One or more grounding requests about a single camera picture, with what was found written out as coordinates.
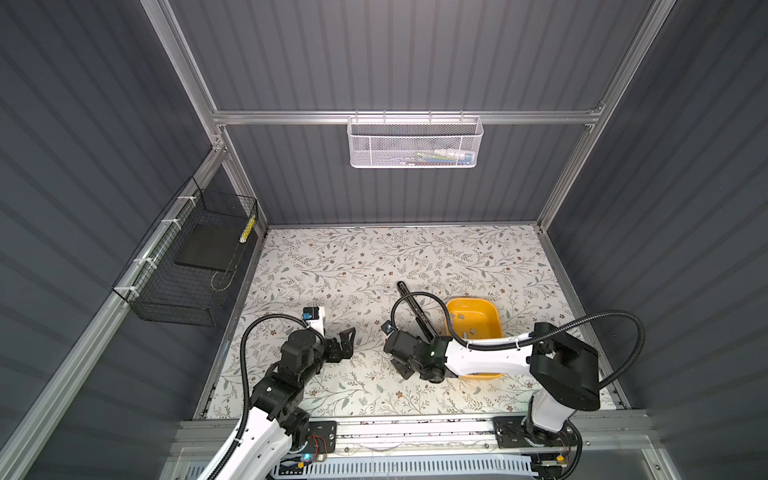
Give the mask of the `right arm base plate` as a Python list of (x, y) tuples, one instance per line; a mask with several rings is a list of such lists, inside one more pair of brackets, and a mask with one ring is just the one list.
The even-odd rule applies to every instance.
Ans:
[(500, 448), (562, 447), (571, 451), (580, 444), (574, 426), (566, 424), (559, 432), (527, 425), (524, 415), (496, 416), (491, 419), (493, 433)]

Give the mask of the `yellow plastic tray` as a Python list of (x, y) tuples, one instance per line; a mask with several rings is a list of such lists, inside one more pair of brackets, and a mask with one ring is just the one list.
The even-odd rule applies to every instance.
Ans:
[[(490, 301), (475, 297), (457, 297), (446, 304), (454, 331), (465, 340), (499, 339), (503, 337), (497, 307)], [(477, 333), (470, 333), (476, 328)]]

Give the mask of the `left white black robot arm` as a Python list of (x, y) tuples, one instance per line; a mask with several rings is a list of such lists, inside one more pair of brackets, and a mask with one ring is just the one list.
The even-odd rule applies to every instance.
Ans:
[(327, 363), (352, 357), (356, 329), (327, 339), (312, 329), (292, 332), (281, 357), (252, 388), (245, 413), (200, 479), (264, 479), (308, 436), (309, 414), (299, 407), (304, 387)]

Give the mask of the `black stapler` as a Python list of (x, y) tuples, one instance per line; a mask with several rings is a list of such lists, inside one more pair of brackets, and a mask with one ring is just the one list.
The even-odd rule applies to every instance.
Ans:
[(398, 281), (396, 283), (396, 288), (397, 288), (397, 291), (400, 293), (400, 296), (405, 297), (405, 302), (411, 309), (414, 315), (416, 324), (421, 330), (424, 340), (426, 342), (431, 342), (437, 336), (437, 332), (432, 326), (426, 312), (423, 310), (423, 308), (415, 299), (415, 297), (411, 295), (411, 291), (409, 290), (409, 288), (407, 287), (404, 281)]

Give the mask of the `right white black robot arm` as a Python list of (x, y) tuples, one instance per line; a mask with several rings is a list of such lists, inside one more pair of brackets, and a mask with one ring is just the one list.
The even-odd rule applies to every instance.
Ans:
[(527, 375), (541, 389), (534, 393), (522, 427), (530, 437), (558, 434), (577, 411), (600, 409), (597, 351), (549, 323), (520, 335), (506, 346), (491, 341), (456, 340), (439, 336), (427, 342), (400, 330), (390, 321), (384, 352), (400, 375), (417, 374), (430, 383), (476, 374)]

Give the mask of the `aluminium mounting rail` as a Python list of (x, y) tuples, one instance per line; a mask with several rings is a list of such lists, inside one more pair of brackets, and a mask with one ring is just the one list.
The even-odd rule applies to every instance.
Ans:
[[(331, 440), (308, 441), (312, 452), (334, 448), (336, 457), (492, 452), (498, 449), (496, 413), (339, 417)], [(642, 449), (657, 435), (643, 410), (581, 412), (571, 418), (584, 449)], [(231, 419), (183, 421), (167, 461), (208, 461), (235, 426)]]

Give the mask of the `black pad in basket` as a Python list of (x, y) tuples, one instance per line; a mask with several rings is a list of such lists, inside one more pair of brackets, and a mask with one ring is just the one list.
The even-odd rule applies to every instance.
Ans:
[(183, 242), (174, 263), (225, 272), (235, 266), (241, 246), (239, 236), (237, 229), (198, 224)]

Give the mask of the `items in white basket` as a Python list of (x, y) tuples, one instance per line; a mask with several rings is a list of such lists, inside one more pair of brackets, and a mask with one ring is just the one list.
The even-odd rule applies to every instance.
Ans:
[(396, 157), (394, 162), (407, 166), (453, 166), (472, 168), (476, 164), (476, 153), (463, 149), (437, 149), (431, 151), (408, 152), (403, 157)]

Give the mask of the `yellow marker in basket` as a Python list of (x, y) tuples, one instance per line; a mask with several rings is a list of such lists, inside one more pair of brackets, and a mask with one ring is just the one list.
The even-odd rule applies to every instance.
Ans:
[(245, 244), (248, 241), (248, 238), (249, 238), (251, 232), (253, 231), (253, 228), (254, 228), (255, 224), (256, 224), (256, 216), (253, 215), (253, 216), (251, 216), (248, 219), (245, 227), (243, 228), (243, 230), (242, 230), (242, 232), (241, 232), (241, 234), (239, 236), (239, 243), (240, 244)]

